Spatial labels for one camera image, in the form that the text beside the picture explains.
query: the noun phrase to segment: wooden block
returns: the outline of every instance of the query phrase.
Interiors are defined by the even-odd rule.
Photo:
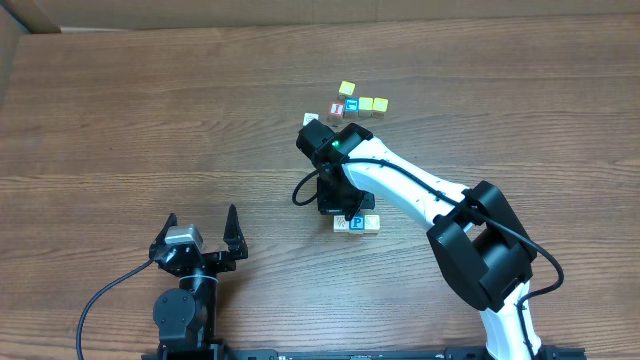
[[[333,232],[349,232],[349,222],[344,219],[344,215],[333,217]]]
[[[328,117],[329,122],[333,125],[341,124],[343,117],[344,117],[344,105],[339,102],[331,103],[331,107],[329,108],[329,117]]]
[[[354,119],[358,117],[358,99],[346,98],[344,101],[344,118]]]
[[[375,98],[373,100],[373,117],[384,118],[384,114],[387,112],[389,106],[389,100],[383,98]]]
[[[364,215],[356,215],[349,221],[350,234],[364,234]]]
[[[307,126],[313,120],[320,120],[320,116],[318,114],[313,113],[304,113],[304,119],[302,120],[302,126]]]
[[[344,101],[347,96],[352,96],[355,89],[356,84],[343,81],[342,84],[340,84],[340,90],[338,90],[338,100]]]
[[[364,232],[367,234],[377,234],[380,232],[380,215],[364,216]]]
[[[369,117],[373,111],[373,98],[361,97],[358,101],[358,116]]]

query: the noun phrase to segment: yellow block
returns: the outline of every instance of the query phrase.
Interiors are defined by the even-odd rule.
[[[384,117],[384,113],[387,112],[389,106],[389,100],[383,98],[375,98],[373,100],[373,116]]]
[[[338,99],[344,100],[347,96],[353,95],[355,89],[356,84],[343,81],[342,84],[340,84],[340,90],[338,90]]]
[[[373,110],[373,98],[361,97],[358,100],[358,116],[371,116]]]

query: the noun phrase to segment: white robotic arm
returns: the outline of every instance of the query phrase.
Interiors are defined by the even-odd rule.
[[[348,156],[350,159],[380,159],[399,165],[429,186],[458,202],[464,199],[462,192],[468,189],[464,185],[442,180],[409,163],[389,150],[376,137],[362,141],[349,152]],[[437,215],[447,215],[454,208],[453,205],[438,199],[434,194],[390,167],[370,163],[346,163],[342,165],[342,168],[353,186],[385,199],[409,215],[425,230],[429,230],[433,226],[433,219]],[[472,226],[473,224],[469,224],[464,230],[467,231]],[[516,309],[517,301],[528,292],[529,281],[518,285],[507,296],[500,311],[494,312],[491,309],[480,311],[482,322],[487,331],[487,351],[496,360],[530,359]],[[525,302],[524,318],[529,340],[532,343],[534,353],[537,353],[541,341],[533,329],[527,302]]]

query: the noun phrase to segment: wood grain surface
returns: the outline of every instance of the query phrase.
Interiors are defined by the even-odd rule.
[[[34,33],[634,14],[637,0],[12,0]]]
[[[499,186],[562,263],[532,303],[544,343],[640,357],[640,16],[589,16],[23,37],[0,118],[0,358],[73,359],[87,300],[170,212],[213,250],[231,203],[250,252],[220,276],[232,346],[482,345],[406,216],[379,200],[379,235],[334,234],[291,203],[312,170],[302,116],[343,79],[390,99],[361,125],[433,174]],[[153,302],[176,285],[147,269],[107,293],[86,358],[153,351]]]

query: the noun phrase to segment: black cable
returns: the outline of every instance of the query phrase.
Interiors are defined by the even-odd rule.
[[[291,194],[291,201],[293,201],[293,203],[297,206],[305,206],[310,204],[311,202],[313,202],[313,200],[315,200],[318,197],[318,193],[316,192],[315,194],[313,194],[312,197],[310,197],[309,199],[302,201],[302,202],[298,202],[298,200],[296,199],[298,197],[298,191],[300,191],[300,188],[302,187],[302,185],[306,184],[307,181],[309,181],[309,179],[311,179],[312,177],[318,175],[320,173],[319,169],[314,170],[312,173],[308,174],[307,176],[305,176],[304,178],[302,178],[302,180],[300,180],[300,182],[298,183],[298,185],[296,185],[296,188],[293,189],[293,194]]]
[[[89,309],[91,309],[91,306],[96,302],[96,300],[98,300],[100,296],[109,291],[112,287],[120,284],[121,282],[144,270],[147,266],[151,265],[151,263],[153,263],[153,259],[149,259],[149,261],[140,265],[136,269],[130,271],[121,278],[118,278],[111,282],[109,285],[103,287],[102,290],[98,291],[95,295],[93,295],[91,300],[89,300],[87,306],[85,306],[84,310],[82,311],[80,321],[78,322],[78,329],[76,330],[76,353],[78,354],[78,360],[84,360],[84,356],[82,356],[82,325],[84,324],[84,320],[87,318],[87,314],[89,313]]]
[[[433,194],[436,198],[450,204],[453,206],[458,206],[460,205],[460,203],[458,203],[457,201],[447,197],[445,194],[443,194],[441,191],[438,191],[436,189],[434,189],[433,187],[431,187],[430,185],[426,184],[424,181],[422,181],[421,179],[419,179],[418,177],[416,177],[415,175],[413,175],[412,173],[410,173],[408,170],[406,170],[405,168],[396,165],[394,163],[391,163],[389,161],[386,160],[381,160],[381,159],[347,159],[345,161],[342,161],[340,163],[335,163],[335,164],[327,164],[322,166],[320,169],[326,170],[328,168],[331,167],[335,167],[335,166],[340,166],[343,164],[349,164],[349,163],[370,163],[370,164],[378,164],[381,166],[386,166],[389,168],[392,168],[398,172],[400,172],[401,174],[403,174],[404,176],[408,177],[409,179],[413,180],[416,184],[420,185],[422,188],[424,188],[425,190],[427,190],[429,193]],[[296,186],[296,188],[293,191],[293,196],[292,196],[292,200],[293,203],[298,205],[298,206],[304,206],[307,205],[309,203],[311,203],[316,197],[317,197],[317,193],[315,195],[313,195],[310,199],[303,201],[303,202],[298,202],[296,201],[296,196],[298,194],[298,191],[300,190],[300,188],[302,187],[302,185],[304,185],[307,181],[309,181],[309,179],[311,179],[312,177],[314,177],[315,175],[320,173],[320,169],[316,169],[315,171],[313,171],[312,173],[310,173],[309,175],[305,176],[300,183],[298,183],[298,185]],[[478,217],[480,220],[484,221],[485,223],[492,225],[494,227],[499,228],[502,231],[508,232],[509,234],[515,236],[519,241],[531,246],[532,248],[534,248],[537,252],[539,252],[540,254],[542,254],[542,256],[547,259],[551,265],[553,265],[553,267],[556,269],[557,273],[558,273],[558,279],[556,280],[556,282],[551,285],[551,286],[547,286],[545,288],[542,288],[540,290],[536,290],[533,292],[530,292],[526,295],[524,295],[522,298],[520,298],[520,300],[518,300],[518,303],[516,304],[516,307],[518,308],[518,318],[520,320],[520,327],[522,329],[522,335],[524,336],[524,340],[525,340],[525,344],[527,346],[527,350],[529,351],[529,356],[531,357],[531,359],[535,359],[535,355],[533,354],[533,345],[531,344],[531,341],[529,341],[529,335],[527,334],[527,327],[524,321],[524,303],[525,301],[534,298],[536,296],[540,296],[540,295],[544,295],[547,293],[550,293],[556,289],[558,289],[562,283],[564,282],[564,271],[562,270],[562,267],[560,266],[560,263],[558,263],[558,261],[551,255],[549,254],[549,252],[547,252],[547,250],[545,250],[542,246],[536,244],[533,240],[528,239],[520,234],[518,234],[517,232],[509,229],[508,227],[500,224],[499,222],[489,218],[488,216],[483,215],[482,213],[480,213],[479,210],[477,209],[465,209],[466,211],[472,212],[473,215],[475,215],[476,217]]]

